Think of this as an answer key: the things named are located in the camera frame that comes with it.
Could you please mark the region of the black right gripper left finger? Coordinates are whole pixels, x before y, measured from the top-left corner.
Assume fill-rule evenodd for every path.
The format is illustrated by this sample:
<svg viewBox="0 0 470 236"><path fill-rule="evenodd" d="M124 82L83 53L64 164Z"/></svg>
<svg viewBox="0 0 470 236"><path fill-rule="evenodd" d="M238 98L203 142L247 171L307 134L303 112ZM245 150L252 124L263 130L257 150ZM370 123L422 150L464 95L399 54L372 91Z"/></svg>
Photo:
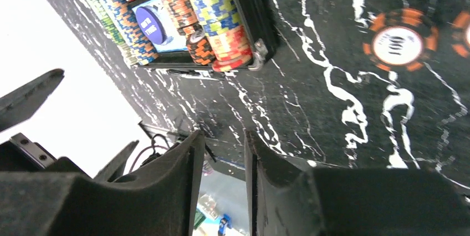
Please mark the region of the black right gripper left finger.
<svg viewBox="0 0 470 236"><path fill-rule="evenodd" d="M205 140L182 143L113 182L61 158L32 171L1 144L2 235L192 235Z"/></svg>

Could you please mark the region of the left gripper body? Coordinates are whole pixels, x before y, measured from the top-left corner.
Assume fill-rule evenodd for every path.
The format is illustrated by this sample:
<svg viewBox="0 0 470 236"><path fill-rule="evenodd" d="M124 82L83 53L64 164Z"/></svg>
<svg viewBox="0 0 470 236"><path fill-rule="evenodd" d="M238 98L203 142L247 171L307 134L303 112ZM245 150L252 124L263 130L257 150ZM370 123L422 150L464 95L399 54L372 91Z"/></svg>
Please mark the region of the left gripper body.
<svg viewBox="0 0 470 236"><path fill-rule="evenodd" d="M85 176L86 173L69 158L55 158L39 143L16 134L1 144L1 175Z"/></svg>

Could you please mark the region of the black poker set case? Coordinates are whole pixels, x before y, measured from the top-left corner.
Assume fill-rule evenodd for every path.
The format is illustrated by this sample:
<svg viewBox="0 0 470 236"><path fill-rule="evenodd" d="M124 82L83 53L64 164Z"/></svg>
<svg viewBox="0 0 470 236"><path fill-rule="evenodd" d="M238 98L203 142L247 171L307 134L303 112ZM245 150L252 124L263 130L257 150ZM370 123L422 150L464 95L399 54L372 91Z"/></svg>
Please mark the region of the black poker set case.
<svg viewBox="0 0 470 236"><path fill-rule="evenodd" d="M126 65L188 79L256 71L275 52L262 0L86 0Z"/></svg>

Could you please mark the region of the blue small blind button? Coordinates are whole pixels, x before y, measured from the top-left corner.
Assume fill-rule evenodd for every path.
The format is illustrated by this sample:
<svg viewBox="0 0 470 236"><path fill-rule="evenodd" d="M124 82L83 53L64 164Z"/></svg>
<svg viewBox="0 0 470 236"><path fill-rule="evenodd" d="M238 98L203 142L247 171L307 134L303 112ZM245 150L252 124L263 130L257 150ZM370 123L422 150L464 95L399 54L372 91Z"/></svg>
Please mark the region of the blue small blind button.
<svg viewBox="0 0 470 236"><path fill-rule="evenodd" d="M161 20L150 7L138 7L135 15L142 32L152 43L161 45L167 40Z"/></svg>

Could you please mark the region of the blue playing card deck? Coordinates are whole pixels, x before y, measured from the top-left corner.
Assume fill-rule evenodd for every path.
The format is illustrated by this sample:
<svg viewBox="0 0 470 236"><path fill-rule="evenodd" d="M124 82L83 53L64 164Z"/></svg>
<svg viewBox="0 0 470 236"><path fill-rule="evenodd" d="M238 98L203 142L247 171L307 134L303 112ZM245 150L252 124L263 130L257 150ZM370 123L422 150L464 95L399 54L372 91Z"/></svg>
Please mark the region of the blue playing card deck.
<svg viewBox="0 0 470 236"><path fill-rule="evenodd" d="M180 35L161 0L149 0L132 7L137 23L159 53L186 51L186 37Z"/></svg>

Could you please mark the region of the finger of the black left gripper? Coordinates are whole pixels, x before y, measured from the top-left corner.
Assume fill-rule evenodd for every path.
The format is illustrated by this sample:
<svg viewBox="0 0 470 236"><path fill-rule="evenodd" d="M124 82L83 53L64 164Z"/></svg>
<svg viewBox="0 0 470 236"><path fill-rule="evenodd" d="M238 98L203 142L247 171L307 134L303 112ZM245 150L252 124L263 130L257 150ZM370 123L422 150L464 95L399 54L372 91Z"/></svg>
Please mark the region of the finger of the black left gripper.
<svg viewBox="0 0 470 236"><path fill-rule="evenodd" d="M63 69L53 69L1 97L1 131L30 119L64 77Z"/></svg>
<svg viewBox="0 0 470 236"><path fill-rule="evenodd" d="M113 182L124 174L126 163L139 144L139 140L131 141L109 163L107 163L93 178L98 182Z"/></svg>

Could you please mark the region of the red white chip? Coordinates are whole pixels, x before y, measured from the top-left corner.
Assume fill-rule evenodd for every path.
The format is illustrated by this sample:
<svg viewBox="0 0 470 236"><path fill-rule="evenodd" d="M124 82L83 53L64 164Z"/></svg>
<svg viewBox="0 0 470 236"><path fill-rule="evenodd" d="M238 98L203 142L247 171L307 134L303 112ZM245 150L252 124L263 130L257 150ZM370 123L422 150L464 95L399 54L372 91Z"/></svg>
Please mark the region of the red white chip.
<svg viewBox="0 0 470 236"><path fill-rule="evenodd" d="M469 11L462 11L452 22L452 48L469 59Z"/></svg>
<svg viewBox="0 0 470 236"><path fill-rule="evenodd" d="M363 52L385 71L419 70L438 47L438 28L418 9L381 13L367 32Z"/></svg>

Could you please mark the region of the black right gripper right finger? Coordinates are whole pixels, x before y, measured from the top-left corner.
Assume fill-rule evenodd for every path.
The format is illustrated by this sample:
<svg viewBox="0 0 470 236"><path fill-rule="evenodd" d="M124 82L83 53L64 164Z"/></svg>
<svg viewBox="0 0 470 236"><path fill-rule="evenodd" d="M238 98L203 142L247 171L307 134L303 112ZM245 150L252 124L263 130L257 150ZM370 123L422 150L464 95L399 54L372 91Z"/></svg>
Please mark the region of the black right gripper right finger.
<svg viewBox="0 0 470 236"><path fill-rule="evenodd" d="M436 172L300 169L244 138L251 235L469 234L469 204Z"/></svg>

